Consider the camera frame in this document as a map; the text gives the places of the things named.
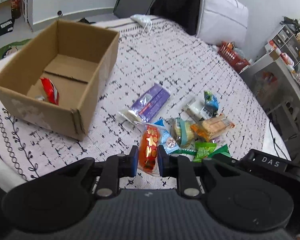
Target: black circular disc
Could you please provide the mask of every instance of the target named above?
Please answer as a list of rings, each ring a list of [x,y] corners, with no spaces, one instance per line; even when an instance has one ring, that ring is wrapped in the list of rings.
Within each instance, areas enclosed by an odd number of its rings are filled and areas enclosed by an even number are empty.
[[[232,228],[268,231],[285,226],[293,200],[282,188],[253,176],[224,178],[208,194],[211,213]]]
[[[4,215],[17,228],[51,232],[66,228],[87,214],[90,196],[73,178],[53,176],[37,180],[12,189],[2,200]]]

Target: white patterned tablecloth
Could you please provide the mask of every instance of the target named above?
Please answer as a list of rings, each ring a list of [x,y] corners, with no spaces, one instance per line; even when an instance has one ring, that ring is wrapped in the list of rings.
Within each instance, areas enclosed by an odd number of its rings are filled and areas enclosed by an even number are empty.
[[[240,159],[251,148],[262,150],[269,120],[244,81],[216,52],[166,19],[153,19],[150,35],[142,35],[135,23],[120,21],[114,27],[120,32],[117,62],[82,142],[17,120],[0,102],[0,158],[8,166],[29,181],[85,157],[104,161],[128,154],[138,145],[141,131],[117,111],[131,106],[154,82],[163,82],[171,93],[157,118],[188,119],[184,104],[210,90],[218,98],[219,112],[236,124],[225,135],[232,157]],[[135,178],[120,179],[120,186],[171,188],[176,180],[138,170]]]

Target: red plastic basket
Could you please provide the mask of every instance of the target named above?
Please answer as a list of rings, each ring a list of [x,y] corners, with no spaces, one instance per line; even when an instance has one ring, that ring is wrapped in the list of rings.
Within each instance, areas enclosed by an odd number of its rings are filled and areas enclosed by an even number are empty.
[[[247,65],[250,65],[246,59],[241,59],[232,49],[228,48],[225,42],[219,48],[218,53],[223,57],[230,66],[238,73]]]

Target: black floral vine pattern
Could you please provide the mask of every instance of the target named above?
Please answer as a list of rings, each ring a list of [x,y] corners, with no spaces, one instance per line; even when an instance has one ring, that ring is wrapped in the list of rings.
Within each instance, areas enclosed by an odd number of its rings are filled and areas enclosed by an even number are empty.
[[[26,155],[26,158],[28,160],[28,162],[30,163],[31,167],[28,167],[28,170],[29,171],[33,171],[36,176],[34,176],[33,174],[30,176],[32,179],[36,179],[39,176],[39,174],[37,173],[37,169],[38,169],[38,164],[37,163],[32,163],[31,159],[33,158],[33,155],[31,153],[31,151],[26,151],[26,144],[25,143],[22,143],[21,140],[20,140],[20,136],[18,135],[18,132],[19,132],[19,128],[16,127],[16,122],[18,121],[17,118],[15,118],[14,116],[12,116],[11,114],[8,113],[8,111],[4,108],[2,108],[2,111],[7,115],[5,117],[6,120],[9,120],[12,124],[12,128],[13,128],[13,132],[11,132],[11,134],[13,135],[13,139],[16,143],[19,143],[20,144],[20,147],[18,148],[19,151],[22,151],[25,153]]]
[[[11,147],[11,143],[9,142],[9,138],[7,136],[6,130],[4,128],[3,122],[2,122],[2,118],[1,118],[1,114],[0,114],[0,131],[3,137],[3,141],[5,142],[5,146],[7,148],[7,151],[9,153],[9,156],[11,158],[11,161],[13,163],[13,166],[16,168],[16,170],[18,171],[18,174],[26,181],[27,177],[26,175],[23,174],[23,170],[22,168],[20,168],[20,163],[18,162],[15,153],[13,152],[13,149]]]

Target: floor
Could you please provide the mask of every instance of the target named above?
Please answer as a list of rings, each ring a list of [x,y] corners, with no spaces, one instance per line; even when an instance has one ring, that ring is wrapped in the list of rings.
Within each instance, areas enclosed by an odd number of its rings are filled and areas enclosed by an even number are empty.
[[[0,8],[0,23],[7,21],[10,18],[11,18],[10,6]],[[103,15],[87,17],[86,19],[89,22],[100,22],[100,21],[116,20],[117,17],[114,16],[113,14],[103,14]],[[0,36],[0,48],[11,42],[34,38],[39,32],[40,31],[32,32],[28,23],[26,23],[24,18],[21,16],[19,19],[15,20],[13,32],[6,33]]]

